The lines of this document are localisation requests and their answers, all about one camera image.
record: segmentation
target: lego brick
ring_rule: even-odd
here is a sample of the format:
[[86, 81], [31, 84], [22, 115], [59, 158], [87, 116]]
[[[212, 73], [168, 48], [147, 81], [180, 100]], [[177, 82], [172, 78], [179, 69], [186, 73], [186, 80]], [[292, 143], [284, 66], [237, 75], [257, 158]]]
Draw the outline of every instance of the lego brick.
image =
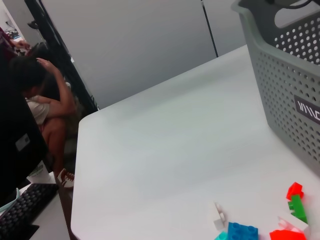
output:
[[214, 240], [227, 240], [227, 239], [228, 239], [228, 234], [223, 231]]
[[293, 216], [308, 224], [305, 209], [302, 205], [301, 198], [299, 195], [291, 196], [291, 201], [288, 202], [288, 205], [289, 209], [293, 210], [293, 212], [291, 213]]
[[300, 219], [294, 217], [293, 215], [286, 212], [281, 212], [278, 215], [278, 219], [279, 219], [279, 226], [283, 230], [303, 233], [306, 238], [310, 237], [311, 230], [309, 225], [301, 221]]
[[271, 240], [307, 240], [301, 232], [289, 230], [275, 230], [270, 232]]
[[295, 182], [294, 184], [292, 184], [291, 187], [289, 187], [288, 193], [286, 194], [286, 199], [291, 201], [291, 197], [293, 195], [299, 195], [301, 199], [304, 197], [304, 193], [302, 192], [302, 185], [300, 185], [297, 182]]
[[258, 228], [229, 222], [228, 240], [258, 240]]
[[217, 230], [221, 230], [225, 227], [224, 222], [226, 219], [225, 219], [224, 214], [222, 213], [222, 210], [221, 210], [219, 204], [217, 204], [217, 203], [212, 204], [211, 216], [212, 216], [214, 226]]

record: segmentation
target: man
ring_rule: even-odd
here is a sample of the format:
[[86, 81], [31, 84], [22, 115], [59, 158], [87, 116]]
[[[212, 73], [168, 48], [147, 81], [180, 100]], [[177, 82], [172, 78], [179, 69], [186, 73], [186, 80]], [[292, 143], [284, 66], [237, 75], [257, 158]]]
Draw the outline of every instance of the man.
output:
[[[66, 140], [64, 117], [74, 114], [76, 105], [64, 77], [50, 61], [29, 56], [14, 58], [10, 63], [10, 73], [26, 98], [48, 149], [54, 157], [54, 174], [65, 188], [72, 188], [74, 175], [63, 167]], [[53, 75], [56, 80], [60, 101], [38, 95], [48, 74]]]
[[28, 50], [30, 45], [25, 40], [14, 41], [13, 39], [10, 39], [10, 37], [0, 27], [0, 48], [3, 49], [4, 56], [8, 62], [17, 56], [14, 47], [17, 49]]

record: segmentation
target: black keyboard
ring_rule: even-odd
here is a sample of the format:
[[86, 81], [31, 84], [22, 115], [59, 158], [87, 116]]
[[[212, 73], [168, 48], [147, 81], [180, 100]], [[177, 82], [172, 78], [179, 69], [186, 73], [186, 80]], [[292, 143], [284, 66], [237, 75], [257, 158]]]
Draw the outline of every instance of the black keyboard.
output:
[[13, 206], [0, 216], [0, 240], [29, 239], [39, 228], [35, 229], [31, 223], [54, 198], [58, 188], [57, 184], [31, 184]]

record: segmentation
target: white sneaker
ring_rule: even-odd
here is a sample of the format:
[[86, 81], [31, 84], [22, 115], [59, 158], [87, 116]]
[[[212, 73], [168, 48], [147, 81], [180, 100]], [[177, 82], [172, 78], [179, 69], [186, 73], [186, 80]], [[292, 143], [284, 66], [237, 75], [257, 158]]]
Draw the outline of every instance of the white sneaker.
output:
[[64, 188], [66, 189], [74, 188], [75, 175], [70, 172], [67, 172], [65, 168], [62, 169], [62, 171], [59, 173], [57, 178]]

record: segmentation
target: gray plastic basket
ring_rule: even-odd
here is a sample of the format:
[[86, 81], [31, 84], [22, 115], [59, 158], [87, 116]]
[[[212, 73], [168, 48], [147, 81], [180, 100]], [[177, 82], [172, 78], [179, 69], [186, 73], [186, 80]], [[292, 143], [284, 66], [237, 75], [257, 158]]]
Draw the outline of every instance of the gray plastic basket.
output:
[[278, 28], [281, 8], [265, 0], [237, 0], [232, 9], [240, 15], [269, 126], [320, 174], [320, 12]]

